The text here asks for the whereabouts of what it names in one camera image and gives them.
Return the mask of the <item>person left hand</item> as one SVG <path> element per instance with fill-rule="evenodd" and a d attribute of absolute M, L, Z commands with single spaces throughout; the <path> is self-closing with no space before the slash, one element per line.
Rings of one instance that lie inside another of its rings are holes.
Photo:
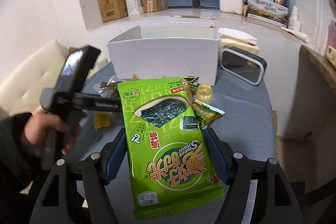
<path fill-rule="evenodd" d="M 46 110 L 39 110 L 29 118 L 24 126 L 21 134 L 23 148 L 31 155 L 42 157 L 45 150 L 46 137 L 50 130 L 70 132 L 70 137 L 62 148 L 62 154 L 67 155 L 77 143 L 81 133 L 81 126 L 79 123 L 69 126 L 59 116 L 50 114 Z"/>

